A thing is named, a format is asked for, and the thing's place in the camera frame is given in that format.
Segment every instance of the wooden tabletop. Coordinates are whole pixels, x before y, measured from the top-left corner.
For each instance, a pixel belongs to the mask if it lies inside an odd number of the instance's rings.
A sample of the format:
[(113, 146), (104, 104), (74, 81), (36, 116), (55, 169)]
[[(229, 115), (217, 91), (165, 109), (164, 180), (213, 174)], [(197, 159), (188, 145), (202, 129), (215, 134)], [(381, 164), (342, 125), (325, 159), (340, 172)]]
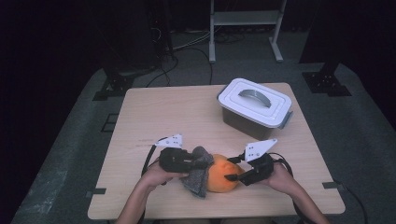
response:
[[(292, 100), (293, 117), (283, 130), (274, 129), (277, 144), (269, 152), (281, 154), (289, 162), (295, 179), (306, 189), (324, 214), (341, 214), (345, 205), (337, 189), (325, 189), (332, 177), (295, 96), (287, 83), (264, 86), (280, 91)], [(177, 133), (183, 136), (183, 149), (202, 146), (209, 153), (235, 157), (247, 143), (257, 142), (222, 121), (217, 100), (223, 85), (130, 89), (125, 95), (96, 188), (88, 211), (91, 219), (116, 219), (140, 178), (149, 150), (159, 139)], [(151, 160), (158, 156), (157, 147)], [(242, 168), (250, 166), (243, 162)], [(194, 197), (180, 180), (159, 186), (148, 197), (146, 218), (194, 217), (278, 217), (295, 215), (289, 196), (263, 185), (239, 184), (228, 193), (208, 192)]]

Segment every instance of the forearm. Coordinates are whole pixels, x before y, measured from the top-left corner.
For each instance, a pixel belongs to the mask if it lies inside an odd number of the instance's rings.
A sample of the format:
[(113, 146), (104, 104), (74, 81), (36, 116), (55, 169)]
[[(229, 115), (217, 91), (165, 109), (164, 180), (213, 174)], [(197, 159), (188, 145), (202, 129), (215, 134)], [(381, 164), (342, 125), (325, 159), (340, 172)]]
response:
[(298, 186), (293, 193), (289, 194), (300, 211), (310, 220), (317, 224), (328, 224), (329, 220), (321, 213), (317, 205), (314, 203), (308, 193)]
[(148, 188), (139, 181), (131, 195), (129, 196), (126, 204), (124, 205), (117, 224), (135, 224), (139, 221), (146, 208), (146, 203), (152, 189)]

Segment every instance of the gray cloth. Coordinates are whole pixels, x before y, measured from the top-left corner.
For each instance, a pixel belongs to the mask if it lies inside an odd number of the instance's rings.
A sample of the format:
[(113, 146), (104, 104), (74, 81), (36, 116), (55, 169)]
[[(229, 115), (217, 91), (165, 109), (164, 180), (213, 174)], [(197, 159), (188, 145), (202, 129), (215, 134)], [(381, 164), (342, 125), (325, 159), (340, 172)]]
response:
[(186, 189), (189, 189), (192, 195), (204, 199), (206, 197), (206, 184), (208, 179), (208, 171), (214, 163), (213, 156), (209, 154), (203, 147), (196, 147), (192, 154), (199, 156), (197, 161), (205, 161), (208, 166), (204, 170), (192, 170), (189, 176), (180, 178)]

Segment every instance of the container handle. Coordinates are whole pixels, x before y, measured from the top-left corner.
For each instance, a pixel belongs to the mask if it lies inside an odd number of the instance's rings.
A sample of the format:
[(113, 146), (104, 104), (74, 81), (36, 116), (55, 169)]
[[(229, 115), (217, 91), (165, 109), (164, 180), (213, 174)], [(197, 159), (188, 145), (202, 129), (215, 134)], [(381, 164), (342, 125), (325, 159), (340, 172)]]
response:
[(277, 127), (278, 129), (284, 129), (286, 125), (289, 123), (291, 117), (293, 116), (293, 111), (289, 111), (285, 118), (283, 119), (282, 123)]
[(271, 107), (271, 101), (270, 99), (268, 99), (264, 94), (262, 94), (259, 91), (254, 91), (254, 90), (243, 90), (241, 92), (239, 92), (240, 96), (243, 97), (253, 97), (255, 99), (258, 99), (260, 102), (262, 102), (264, 104), (264, 106), (266, 107)]

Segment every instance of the white plastic container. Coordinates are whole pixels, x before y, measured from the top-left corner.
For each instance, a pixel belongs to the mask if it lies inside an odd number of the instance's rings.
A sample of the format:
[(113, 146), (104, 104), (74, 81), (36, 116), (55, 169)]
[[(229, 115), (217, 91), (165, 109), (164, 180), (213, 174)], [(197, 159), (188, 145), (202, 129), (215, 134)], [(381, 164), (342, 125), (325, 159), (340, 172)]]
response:
[(259, 140), (283, 129), (292, 115), (289, 96), (243, 78), (227, 85), (218, 100), (225, 123)]

